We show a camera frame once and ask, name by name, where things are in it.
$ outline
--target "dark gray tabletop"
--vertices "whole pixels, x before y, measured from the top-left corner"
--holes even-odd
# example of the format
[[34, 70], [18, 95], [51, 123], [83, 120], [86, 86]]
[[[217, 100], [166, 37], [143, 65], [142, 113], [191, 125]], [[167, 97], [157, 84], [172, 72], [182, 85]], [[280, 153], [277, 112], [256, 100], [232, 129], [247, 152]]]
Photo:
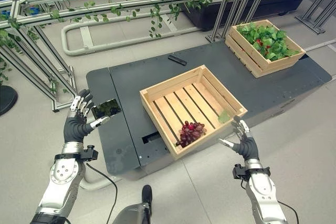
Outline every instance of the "dark gray tabletop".
[[248, 119], [331, 80], [307, 56], [291, 68], [256, 79], [223, 42], [173, 55], [187, 61], [187, 65], [179, 65], [168, 60], [168, 55], [162, 55], [87, 74], [96, 104], [117, 98], [122, 107], [122, 113], [99, 128], [109, 173], [118, 175], [145, 166], [168, 152], [160, 136], [154, 134], [157, 130], [141, 104], [139, 91], [144, 88], [205, 65], [248, 110], [244, 116]]

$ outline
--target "wooden crate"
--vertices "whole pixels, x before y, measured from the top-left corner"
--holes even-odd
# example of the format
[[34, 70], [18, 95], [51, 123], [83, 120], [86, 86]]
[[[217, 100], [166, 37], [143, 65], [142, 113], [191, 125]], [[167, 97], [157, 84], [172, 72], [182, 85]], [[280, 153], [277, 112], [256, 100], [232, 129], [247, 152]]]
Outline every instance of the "wooden crate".
[[[144, 108], [151, 117], [174, 159], [178, 159], [228, 127], [234, 115], [247, 110], [204, 66], [140, 91]], [[226, 110], [230, 120], [220, 123]], [[176, 146], [185, 121], [205, 124], [207, 132], [186, 147]]]
[[[279, 30], [275, 25], [273, 25], [269, 20], [261, 20], [254, 22], [257, 27], [268, 26], [274, 27]], [[282, 58], [280, 60], [270, 61], [265, 59], [254, 47], [243, 37], [240, 32], [238, 32], [237, 27], [232, 26], [229, 33], [226, 35], [225, 44], [235, 53], [235, 55], [240, 59], [240, 61], [251, 71], [251, 73], [256, 77], [261, 77], [269, 73], [273, 73], [288, 67], [293, 66], [306, 52], [297, 45], [288, 36], [285, 38], [286, 45], [289, 49], [299, 51], [298, 54], [289, 57]]]

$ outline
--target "black remote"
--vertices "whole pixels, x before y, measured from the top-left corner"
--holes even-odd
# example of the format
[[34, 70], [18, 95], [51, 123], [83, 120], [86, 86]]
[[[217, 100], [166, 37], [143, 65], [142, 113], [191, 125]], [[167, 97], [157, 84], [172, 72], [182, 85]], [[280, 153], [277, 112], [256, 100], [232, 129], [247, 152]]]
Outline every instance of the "black remote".
[[175, 61], [175, 62], [177, 62], [178, 64], [181, 64], [181, 65], [187, 65], [187, 62], [186, 61], [184, 61], [184, 60], [181, 60], [180, 58], [177, 58], [177, 57], [175, 57], [175, 56], [172, 56], [172, 55], [169, 55], [168, 56], [168, 59], [170, 59], [170, 60], [172, 60], [172, 61]]

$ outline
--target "red grapes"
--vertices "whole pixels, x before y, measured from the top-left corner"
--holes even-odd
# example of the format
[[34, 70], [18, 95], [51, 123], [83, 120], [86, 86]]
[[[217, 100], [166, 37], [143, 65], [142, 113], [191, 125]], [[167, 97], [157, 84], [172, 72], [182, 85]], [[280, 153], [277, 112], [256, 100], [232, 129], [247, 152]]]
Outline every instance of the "red grapes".
[[204, 128], [203, 123], [189, 123], [185, 121], [182, 129], [178, 132], [180, 134], [180, 141], [176, 143], [176, 146], [181, 145], [184, 148], [199, 139], [202, 135], [205, 135], [206, 128]]

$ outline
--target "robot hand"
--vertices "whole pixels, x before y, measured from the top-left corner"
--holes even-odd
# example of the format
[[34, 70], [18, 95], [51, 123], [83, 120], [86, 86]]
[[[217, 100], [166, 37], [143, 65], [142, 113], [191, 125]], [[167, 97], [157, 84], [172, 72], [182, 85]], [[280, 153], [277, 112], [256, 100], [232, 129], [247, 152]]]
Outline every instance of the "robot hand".
[[90, 90], [84, 89], [74, 98], [64, 125], [65, 143], [83, 143], [85, 136], [87, 136], [96, 127], [110, 120], [108, 116], [103, 116], [92, 123], [87, 123], [86, 116], [93, 107], [93, 102], [90, 102], [92, 97], [93, 96], [90, 94]]
[[85, 161], [95, 160], [98, 152], [93, 145], [83, 148], [83, 139], [110, 118], [103, 116], [87, 123], [87, 114], [93, 107], [90, 90], [82, 90], [74, 98], [64, 125], [61, 154], [49, 173], [49, 185], [40, 201], [31, 224], [64, 224], [77, 198], [78, 186], [85, 174]]
[[234, 132], [240, 139], [240, 144], [232, 143], [228, 140], [219, 138], [219, 142], [233, 149], [239, 155], [243, 156], [244, 160], [259, 159], [258, 147], [251, 134], [250, 129], [240, 117], [235, 116], [232, 125], [235, 127]]

